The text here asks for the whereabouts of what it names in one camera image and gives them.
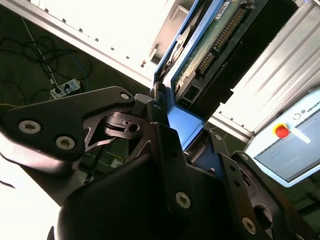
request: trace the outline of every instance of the screw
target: screw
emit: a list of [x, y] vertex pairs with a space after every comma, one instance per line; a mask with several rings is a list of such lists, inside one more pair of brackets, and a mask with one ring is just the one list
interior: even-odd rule
[[125, 99], [125, 100], [128, 100], [129, 98], [130, 98], [130, 96], [128, 95], [128, 94], [126, 94], [126, 93], [121, 93], [121, 95], [120, 95], [123, 99]]
[[68, 136], [60, 136], [55, 140], [55, 144], [58, 148], [63, 150], [73, 149], [76, 145], [75, 141]]
[[296, 238], [298, 239], [298, 240], [305, 240], [300, 234], [296, 234]]
[[247, 217], [242, 218], [242, 224], [244, 228], [252, 235], [255, 235], [257, 233], [255, 224], [249, 218]]
[[249, 158], [248, 158], [248, 156], [247, 155], [245, 155], [244, 153], [241, 153], [241, 155], [240, 155], [241, 157], [242, 157], [242, 159], [243, 160], [245, 160], [245, 161], [248, 161], [249, 160]]
[[154, 106], [156, 109], [161, 110], [161, 106], [159, 106], [158, 104], [155, 103], [153, 106]]
[[179, 204], [180, 207], [184, 209], [189, 209], [191, 207], [191, 200], [187, 194], [182, 191], [178, 191], [175, 194], [175, 200]]
[[21, 121], [18, 127], [25, 134], [36, 134], [41, 130], [40, 124], [32, 120]]
[[215, 139], [217, 139], [219, 142], [222, 141], [222, 137], [220, 137], [218, 134], [215, 134], [214, 137], [215, 137]]

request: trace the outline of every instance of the power strip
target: power strip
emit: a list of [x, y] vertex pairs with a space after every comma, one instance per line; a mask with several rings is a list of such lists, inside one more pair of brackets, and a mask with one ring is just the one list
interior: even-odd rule
[[68, 94], [80, 89], [80, 82], [77, 79], [72, 79], [62, 85], [60, 85], [58, 88], [54, 88], [50, 90], [50, 93], [54, 99], [60, 99]]

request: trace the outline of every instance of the metal bracket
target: metal bracket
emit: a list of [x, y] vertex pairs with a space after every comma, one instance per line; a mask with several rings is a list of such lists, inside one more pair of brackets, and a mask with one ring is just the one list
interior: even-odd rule
[[83, 156], [85, 141], [90, 142], [101, 120], [113, 112], [128, 112], [134, 104], [129, 92], [109, 87], [11, 109], [1, 119], [1, 142], [8, 146], [1, 154], [40, 171], [68, 172]]

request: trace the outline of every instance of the green circuit board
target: green circuit board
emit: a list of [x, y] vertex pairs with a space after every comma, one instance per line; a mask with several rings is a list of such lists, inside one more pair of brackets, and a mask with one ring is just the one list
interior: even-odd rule
[[202, 36], [201, 40], [185, 62], [181, 71], [174, 80], [174, 93], [176, 94], [179, 89], [183, 86], [184, 81], [188, 78], [204, 61], [207, 64], [208, 59], [212, 61], [213, 56], [207, 56], [215, 43], [220, 43], [218, 47], [221, 48], [221, 43], [226, 41], [226, 37], [230, 36], [232, 26], [230, 22], [233, 23], [237, 11], [241, 9], [242, 0], [238, 1], [226, 1], [222, 5], [215, 19], [210, 24], [209, 28], [206, 30], [205, 34]]

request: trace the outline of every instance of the cable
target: cable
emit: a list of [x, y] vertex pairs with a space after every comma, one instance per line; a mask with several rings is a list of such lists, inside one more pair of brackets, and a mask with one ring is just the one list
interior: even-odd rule
[[[48, 47], [47, 44], [44, 43], [44, 41], [48, 41], [50, 46]], [[5, 42], [11, 42], [14, 43], [14, 49], [18, 51], [13, 51], [13, 50], [7, 50], [7, 49], [0, 49], [0, 52], [5, 52], [5, 53], [10, 53], [18, 56], [22, 56], [27, 58], [30, 62], [32, 63], [37, 63], [40, 64], [42, 70], [44, 73], [48, 76], [50, 79], [50, 74], [57, 74], [61, 76], [64, 79], [67, 79], [68, 81], [70, 79], [76, 78], [78, 81], [85, 80], [89, 78], [89, 76], [92, 73], [93, 65], [91, 61], [87, 58], [87, 61], [89, 63], [89, 70], [86, 73], [86, 77], [69, 77], [66, 76], [60, 72], [57, 71], [59, 62], [58, 59], [62, 56], [69, 55], [69, 54], [74, 54], [78, 53], [79, 51], [73, 50], [73, 49], [56, 49], [54, 42], [49, 38], [45, 36], [39, 37], [36, 41], [30, 41], [27, 43], [21, 43], [19, 41], [16, 41], [12, 38], [5, 37], [0, 41], [0, 47], [5, 43]], [[42, 55], [39, 53], [39, 51], [35, 48], [35, 45], [41, 49], [44, 49], [45, 51], [42, 50]], [[47, 70], [46, 67], [47, 65], [50, 65], [51, 70]]]
[[14, 81], [10, 81], [10, 80], [0, 80], [0, 83], [9, 83], [9, 84], [15, 85], [15, 86], [20, 90], [20, 92], [21, 92], [21, 94], [22, 94], [22, 96], [23, 96], [23, 99], [22, 99], [22, 100], [24, 100], [25, 105], [27, 105], [26, 94], [25, 94], [25, 92], [22, 90], [22, 88], [20, 87], [19, 84], [17, 84], [17, 83], [14, 82]]
[[128, 90], [130, 93], [132, 93], [131, 89], [127, 86], [127, 84], [125, 84], [125, 82], [121, 79], [121, 77], [118, 75], [118, 73], [113, 69], [111, 69], [111, 70], [117, 76], [117, 78], [122, 82], [125, 89]]
[[108, 167], [113, 168], [113, 166], [111, 166], [110, 164], [106, 164], [106, 163], [104, 163], [104, 162], [103, 162], [103, 161], [101, 161], [101, 160], [99, 160], [99, 163], [101, 163], [102, 165], [105, 165], [105, 166], [108, 166]]
[[43, 88], [43, 89], [40, 89], [40, 90], [36, 91], [36, 92], [33, 94], [33, 96], [30, 98], [28, 104], [31, 104], [31, 103], [34, 101], [34, 99], [36, 98], [36, 96], [37, 96], [39, 93], [42, 93], [42, 92], [47, 92], [47, 93], [49, 93], [51, 96], [52, 96], [52, 94], [55, 95], [52, 91]]
[[[58, 39], [56, 38], [56, 36], [54, 36], [54, 40], [55, 42], [59, 45], [59, 47], [65, 51], [64, 47], [61, 45], [61, 43], [58, 41]], [[88, 80], [88, 76], [84, 70], [84, 68], [80, 65], [80, 63], [77, 61], [76, 57], [73, 56], [71, 53], [68, 52], [68, 55], [73, 59], [73, 61], [75, 62], [75, 64], [81, 69], [81, 71], [83, 72], [83, 75], [85, 77], [85, 80], [86, 80], [86, 86], [87, 86], [87, 90], [89, 91], [90, 90], [90, 87], [89, 87], [89, 80]]]
[[117, 159], [119, 159], [121, 162], [125, 162], [125, 160], [122, 158], [122, 157], [120, 157], [120, 156], [118, 156], [118, 155], [116, 155], [116, 154], [113, 154], [113, 153], [111, 153], [111, 152], [109, 152], [109, 151], [105, 151], [107, 154], [109, 154], [109, 155], [111, 155], [111, 156], [114, 156], [114, 157], [116, 157]]
[[8, 107], [13, 107], [13, 108], [20, 108], [21, 106], [18, 105], [12, 105], [8, 103], [0, 103], [0, 106], [8, 106]]
[[[26, 24], [26, 22], [25, 22], [25, 19], [24, 19], [22, 16], [21, 16], [21, 19], [22, 19], [22, 21], [23, 21], [23, 24], [24, 24], [24, 26], [25, 26], [25, 29], [27, 30], [27, 32], [28, 32], [31, 40], [32, 40], [33, 43], [34, 43], [34, 46], [36, 47], [36, 49], [37, 49], [38, 52], [40, 53], [40, 55], [41, 55], [41, 57], [43, 58], [43, 60], [46, 62], [47, 60], [46, 60], [46, 58], [44, 57], [44, 55], [42, 54], [42, 52], [40, 51], [38, 45], [36, 44], [36, 42], [35, 42], [32, 34], [31, 34], [31, 32], [30, 32], [30, 30], [29, 30], [29, 28], [28, 28], [28, 26], [27, 26], [27, 24]], [[48, 69], [49, 69], [50, 72], [51, 72], [50, 74], [51, 74], [52, 80], [54, 81], [55, 86], [58, 88], [58, 87], [59, 87], [59, 84], [57, 83], [56, 78], [55, 78], [55, 76], [54, 76], [54, 74], [53, 74], [53, 72], [52, 72], [52, 69], [51, 69], [51, 67], [49, 66], [49, 64], [47, 64], [47, 67], [48, 67]]]

